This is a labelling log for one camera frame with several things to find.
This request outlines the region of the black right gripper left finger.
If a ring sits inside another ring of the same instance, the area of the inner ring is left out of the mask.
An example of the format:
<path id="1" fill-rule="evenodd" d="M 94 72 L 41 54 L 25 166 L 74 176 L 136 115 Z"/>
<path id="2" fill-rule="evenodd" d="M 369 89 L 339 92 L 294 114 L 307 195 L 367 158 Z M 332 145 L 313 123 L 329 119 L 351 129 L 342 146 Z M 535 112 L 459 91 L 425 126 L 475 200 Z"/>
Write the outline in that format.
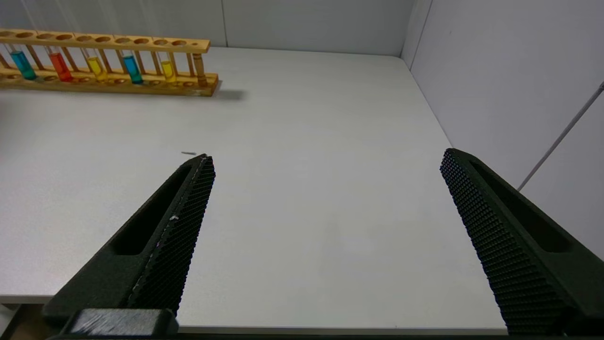
<path id="1" fill-rule="evenodd" d="M 45 304 L 45 320 L 63 326 L 87 308 L 176 313 L 215 178 L 205 153 L 181 164 Z"/>

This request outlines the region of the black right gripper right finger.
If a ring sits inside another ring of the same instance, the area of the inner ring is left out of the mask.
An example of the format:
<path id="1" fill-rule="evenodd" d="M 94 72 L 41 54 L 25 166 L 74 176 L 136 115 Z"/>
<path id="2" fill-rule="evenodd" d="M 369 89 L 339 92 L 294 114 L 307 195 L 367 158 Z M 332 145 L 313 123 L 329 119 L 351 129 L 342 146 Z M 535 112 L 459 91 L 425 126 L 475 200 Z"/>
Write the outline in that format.
<path id="1" fill-rule="evenodd" d="M 440 172 L 511 336 L 601 336 L 604 263 L 477 157 Z"/>

